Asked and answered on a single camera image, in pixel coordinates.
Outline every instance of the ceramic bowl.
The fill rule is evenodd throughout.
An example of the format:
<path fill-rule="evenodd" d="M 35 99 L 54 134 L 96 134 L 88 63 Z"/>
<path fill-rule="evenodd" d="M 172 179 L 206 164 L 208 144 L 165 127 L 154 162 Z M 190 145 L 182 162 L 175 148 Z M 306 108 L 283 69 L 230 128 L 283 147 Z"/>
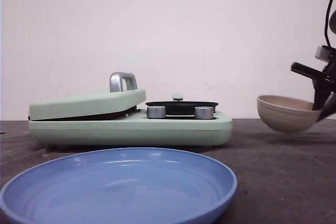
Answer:
<path fill-rule="evenodd" d="M 301 132 L 311 127 L 321 110 L 312 110 L 313 103 L 277 95 L 261 95 L 257 99 L 258 113 L 271 129 L 280 132 Z"/>

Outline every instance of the white wall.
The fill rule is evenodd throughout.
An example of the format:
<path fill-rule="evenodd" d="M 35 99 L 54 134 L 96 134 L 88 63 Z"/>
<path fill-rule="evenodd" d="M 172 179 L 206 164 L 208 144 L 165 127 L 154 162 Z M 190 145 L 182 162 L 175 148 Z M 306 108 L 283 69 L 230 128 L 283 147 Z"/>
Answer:
<path fill-rule="evenodd" d="M 115 71 L 133 72 L 149 101 L 182 91 L 234 118 L 258 117 L 259 94 L 313 101 L 290 66 L 324 66 L 314 54 L 328 1 L 2 0 L 1 119 L 26 120 L 35 100 L 109 92 Z"/>

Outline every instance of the wooden table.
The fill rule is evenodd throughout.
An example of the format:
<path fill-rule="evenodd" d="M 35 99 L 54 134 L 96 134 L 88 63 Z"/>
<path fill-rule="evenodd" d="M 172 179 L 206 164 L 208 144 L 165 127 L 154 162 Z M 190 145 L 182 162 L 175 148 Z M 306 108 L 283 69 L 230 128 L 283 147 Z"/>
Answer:
<path fill-rule="evenodd" d="M 51 159 L 115 147 L 43 146 L 29 136 L 26 121 L 3 121 L 1 132 L 1 187 Z M 215 158 L 237 175 L 234 199 L 215 224 L 336 223 L 336 120 L 287 135 L 259 119 L 237 119 L 224 145 L 173 148 Z M 0 223 L 8 223 L 3 214 Z"/>

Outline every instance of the blue plate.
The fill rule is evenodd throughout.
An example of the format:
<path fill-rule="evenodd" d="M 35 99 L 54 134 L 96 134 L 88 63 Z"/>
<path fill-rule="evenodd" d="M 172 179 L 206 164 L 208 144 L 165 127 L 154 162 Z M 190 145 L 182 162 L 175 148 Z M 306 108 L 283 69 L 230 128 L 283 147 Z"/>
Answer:
<path fill-rule="evenodd" d="M 24 171 L 1 194 L 12 223 L 212 223 L 235 174 L 203 155 L 119 148 L 71 155 Z"/>

